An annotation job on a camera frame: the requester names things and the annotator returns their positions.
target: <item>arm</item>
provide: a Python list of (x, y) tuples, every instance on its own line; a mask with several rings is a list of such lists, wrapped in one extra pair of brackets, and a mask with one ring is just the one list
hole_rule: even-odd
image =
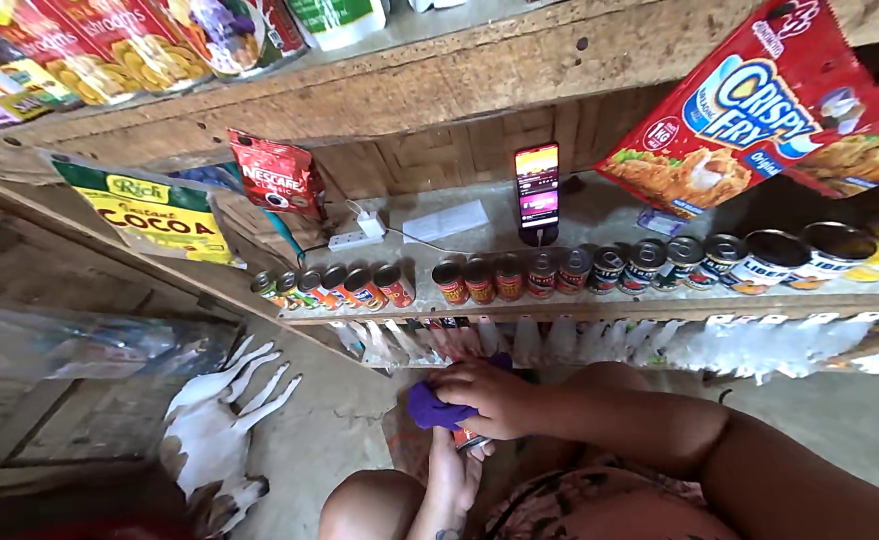
[(480, 411), (463, 422), (478, 434), (577, 440), (699, 481), (712, 510), (745, 537), (879, 538), (879, 488), (711, 401), (538, 387), (479, 363), (443, 370), (433, 382), (440, 399)]

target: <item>white paper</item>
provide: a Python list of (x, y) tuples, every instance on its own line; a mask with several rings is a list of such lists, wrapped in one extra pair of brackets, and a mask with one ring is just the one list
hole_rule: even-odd
[[(482, 209), (482, 202), (473, 201), (450, 209), (440, 210), (437, 213), (410, 219), (403, 224), (403, 232), (411, 237), (432, 242), (455, 233), (468, 231), (472, 227), (479, 227), (489, 223), (486, 211)], [(415, 242), (408, 236), (403, 237), (403, 243)]]

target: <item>knee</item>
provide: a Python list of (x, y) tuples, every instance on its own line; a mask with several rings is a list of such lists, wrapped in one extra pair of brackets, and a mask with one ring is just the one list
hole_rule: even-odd
[(319, 516), (319, 540), (401, 539), (426, 489), (393, 470), (353, 472), (326, 498)]

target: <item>dark red can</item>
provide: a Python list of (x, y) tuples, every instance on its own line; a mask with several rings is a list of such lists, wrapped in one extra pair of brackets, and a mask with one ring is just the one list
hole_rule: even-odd
[(493, 273), (485, 260), (477, 256), (470, 258), (462, 270), (462, 276), (466, 279), (466, 287), (469, 289), (469, 295), (473, 297), (473, 302), (485, 306), (496, 300)]

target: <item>purple cloth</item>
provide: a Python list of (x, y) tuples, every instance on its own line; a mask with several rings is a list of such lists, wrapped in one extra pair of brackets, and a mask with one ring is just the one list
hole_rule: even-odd
[[(496, 352), (487, 360), (500, 369), (512, 368), (512, 356), (505, 352)], [(480, 413), (469, 405), (444, 403), (433, 393), (433, 388), (424, 381), (417, 382), (409, 388), (407, 411), (416, 425), (423, 429), (437, 425), (451, 431), (459, 429), (457, 422)]]

